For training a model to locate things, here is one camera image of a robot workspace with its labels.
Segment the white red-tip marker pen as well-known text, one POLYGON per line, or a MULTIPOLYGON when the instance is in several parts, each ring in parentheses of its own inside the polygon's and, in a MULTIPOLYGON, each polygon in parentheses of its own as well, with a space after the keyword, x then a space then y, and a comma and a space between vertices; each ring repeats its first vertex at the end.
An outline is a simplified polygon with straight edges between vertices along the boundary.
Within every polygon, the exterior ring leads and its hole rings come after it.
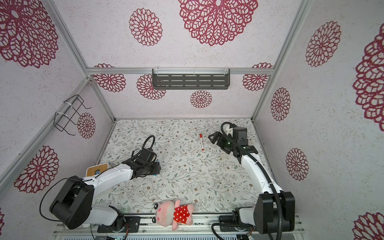
POLYGON ((205 148, 204 148, 204 138, 203 138, 203 140, 200 140, 200 143, 201 143, 201 149, 202 149, 202 151, 204 151, 205 150, 205 148))

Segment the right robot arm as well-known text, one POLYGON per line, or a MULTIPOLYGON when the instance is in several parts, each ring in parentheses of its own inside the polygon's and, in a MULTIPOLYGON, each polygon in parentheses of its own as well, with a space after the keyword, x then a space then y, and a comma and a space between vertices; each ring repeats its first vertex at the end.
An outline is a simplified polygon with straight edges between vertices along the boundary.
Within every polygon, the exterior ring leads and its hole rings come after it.
POLYGON ((219 222, 213 223, 213 234, 220 240, 222 237, 215 228, 232 228, 257 231, 271 240, 280 240, 284 232, 292 232, 295 229, 295 197, 284 191, 266 171, 257 149, 249 143, 247 128, 224 122, 221 130, 208 138, 222 151, 237 158, 259 193, 253 207, 236 208, 231 221, 220 217, 219 222))

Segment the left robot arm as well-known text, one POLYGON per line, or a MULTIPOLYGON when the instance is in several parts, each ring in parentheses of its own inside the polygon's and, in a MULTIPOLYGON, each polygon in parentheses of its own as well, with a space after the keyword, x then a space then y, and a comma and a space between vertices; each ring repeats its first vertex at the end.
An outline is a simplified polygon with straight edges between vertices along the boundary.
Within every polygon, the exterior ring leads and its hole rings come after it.
POLYGON ((157 175, 160 170, 157 154, 152 149, 141 149, 132 158, 98 175, 65 178, 49 207, 53 221, 63 223, 70 230, 90 224, 104 225, 113 232, 120 232, 126 226, 125 215, 112 205, 96 205, 94 198, 122 182, 157 175))

